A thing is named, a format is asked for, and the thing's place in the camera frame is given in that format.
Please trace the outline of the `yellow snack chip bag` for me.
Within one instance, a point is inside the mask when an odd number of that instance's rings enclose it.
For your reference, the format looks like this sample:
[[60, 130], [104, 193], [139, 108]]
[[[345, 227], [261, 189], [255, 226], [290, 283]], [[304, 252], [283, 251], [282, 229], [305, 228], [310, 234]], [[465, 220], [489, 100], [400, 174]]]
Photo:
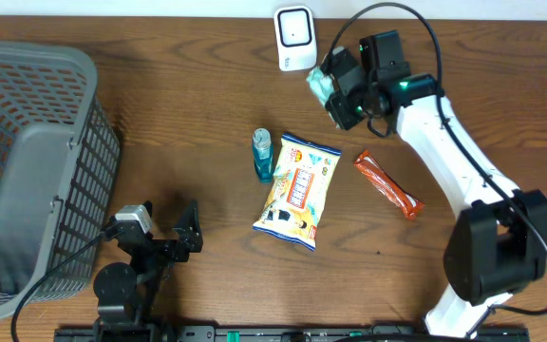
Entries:
[[313, 251], [340, 157], [339, 149], [283, 134], [273, 186], [253, 229]]

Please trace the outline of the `teal bottle with grey cap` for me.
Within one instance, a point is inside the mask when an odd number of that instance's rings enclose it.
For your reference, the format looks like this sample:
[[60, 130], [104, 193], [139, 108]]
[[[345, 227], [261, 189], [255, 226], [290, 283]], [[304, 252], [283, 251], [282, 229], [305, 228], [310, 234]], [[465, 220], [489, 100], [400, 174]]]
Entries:
[[261, 182], [271, 182], [273, 179], [272, 138], [265, 128], [258, 128], [252, 138], [254, 166], [257, 177]]

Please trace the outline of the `red orange snack bar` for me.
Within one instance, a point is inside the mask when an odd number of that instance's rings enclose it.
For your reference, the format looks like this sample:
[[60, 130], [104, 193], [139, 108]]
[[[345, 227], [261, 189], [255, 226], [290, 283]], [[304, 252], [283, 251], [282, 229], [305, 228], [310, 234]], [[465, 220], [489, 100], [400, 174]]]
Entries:
[[406, 219], [415, 220], [424, 209], [424, 204], [400, 187], [367, 149], [358, 155], [353, 165], [380, 193], [402, 210]]

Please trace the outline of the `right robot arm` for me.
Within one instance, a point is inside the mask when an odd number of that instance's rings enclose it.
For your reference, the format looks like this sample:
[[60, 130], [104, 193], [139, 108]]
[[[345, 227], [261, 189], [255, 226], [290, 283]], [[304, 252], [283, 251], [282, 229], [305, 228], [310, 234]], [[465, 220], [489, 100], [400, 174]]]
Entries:
[[336, 47], [307, 82], [341, 129], [384, 120], [442, 188], [456, 218], [443, 254], [448, 285], [424, 323], [434, 335], [474, 338], [486, 316], [544, 276], [547, 199], [487, 159], [440, 83], [411, 72], [397, 31], [365, 37], [359, 50], [355, 59]]

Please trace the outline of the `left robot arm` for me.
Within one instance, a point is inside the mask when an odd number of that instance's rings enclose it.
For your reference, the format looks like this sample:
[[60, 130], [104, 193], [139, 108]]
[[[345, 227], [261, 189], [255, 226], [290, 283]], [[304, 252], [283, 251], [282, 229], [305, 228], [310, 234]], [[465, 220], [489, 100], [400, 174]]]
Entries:
[[96, 341], [176, 341], [168, 323], [151, 316], [161, 282], [177, 263], [199, 253], [203, 236], [198, 204], [192, 200], [173, 231], [176, 238], [157, 239], [151, 229], [153, 205], [146, 201], [126, 205], [104, 228], [104, 239], [118, 241], [130, 261], [114, 262], [96, 275], [93, 290], [98, 297], [99, 319], [94, 324]]

